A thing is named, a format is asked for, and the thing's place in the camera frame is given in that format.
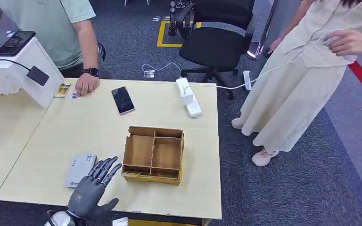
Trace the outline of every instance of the white power strip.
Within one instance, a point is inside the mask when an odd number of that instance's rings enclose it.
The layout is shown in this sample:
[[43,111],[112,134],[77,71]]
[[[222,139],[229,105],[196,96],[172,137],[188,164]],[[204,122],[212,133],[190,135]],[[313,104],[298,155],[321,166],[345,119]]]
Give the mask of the white power strip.
[[180,91],[182,102],[187,108],[189,116],[195,118],[202,115],[202,109],[200,109],[199,103],[197,102],[191,87],[189,87],[188,80],[186,78],[181,78],[177,79],[176,82],[178,90]]

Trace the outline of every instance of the smartphone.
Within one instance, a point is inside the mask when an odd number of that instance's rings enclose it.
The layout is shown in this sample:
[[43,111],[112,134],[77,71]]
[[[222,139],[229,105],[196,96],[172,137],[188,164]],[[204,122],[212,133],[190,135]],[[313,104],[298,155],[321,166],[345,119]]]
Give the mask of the smartphone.
[[115,99],[120,115],[127,114],[128,112],[135,110],[134,104],[132,103],[131,97],[125,86],[112,90],[112,95]]
[[16,56],[35,36],[35,32],[18,31],[0,48],[0,56]]

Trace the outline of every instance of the robotic hand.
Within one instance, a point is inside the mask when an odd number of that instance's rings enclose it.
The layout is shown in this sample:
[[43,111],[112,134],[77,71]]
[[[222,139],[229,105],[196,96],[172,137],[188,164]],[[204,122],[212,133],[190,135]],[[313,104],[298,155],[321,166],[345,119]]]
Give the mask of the robotic hand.
[[119,163],[109,172],[116,160],[117,156],[97,162],[74,190],[67,211],[54,213],[49,210],[49,220],[45,226],[80,226],[85,224],[85,220],[96,219],[113,209],[119,201],[117,198],[102,206],[98,206],[98,202],[112,177],[121,168]]

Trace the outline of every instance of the cardboard compartment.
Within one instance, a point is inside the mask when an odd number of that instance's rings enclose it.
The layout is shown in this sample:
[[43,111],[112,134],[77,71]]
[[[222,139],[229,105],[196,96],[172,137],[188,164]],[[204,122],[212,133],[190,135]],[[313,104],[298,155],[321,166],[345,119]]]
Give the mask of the cardboard compartment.
[[151,175],[155,177],[178,179],[179,171],[178,169],[172,170],[172,169],[153,168]]
[[181,139],[178,138],[155,138],[153,148],[153,167],[176,169],[180,168],[181,161]]
[[184,133],[180,129],[130,127],[122,176],[126,180],[179,185]]
[[154,137],[131,135],[127,137],[124,165],[151,166]]
[[150,175],[150,167],[123,165],[123,170],[125,172],[133,172],[134,174],[138,175],[146,175],[146,176]]

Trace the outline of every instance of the chair base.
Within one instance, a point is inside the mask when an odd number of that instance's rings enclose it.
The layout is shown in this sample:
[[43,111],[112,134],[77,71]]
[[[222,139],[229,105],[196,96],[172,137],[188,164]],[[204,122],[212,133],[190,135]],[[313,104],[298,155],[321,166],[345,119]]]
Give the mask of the chair base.
[[[187,73],[205,73],[202,83],[206,83],[207,80],[211,80],[215,78],[220,85],[224,87],[228,87],[226,82],[222,79],[222,77],[218,74],[221,72],[232,72],[233,74],[238,74],[237,68],[209,68],[209,67],[199,67],[199,68],[190,68],[190,69],[182,69],[181,70],[181,77],[185,78],[187,77]],[[228,99],[233,100],[234,94],[230,89],[227,89],[228,92]]]

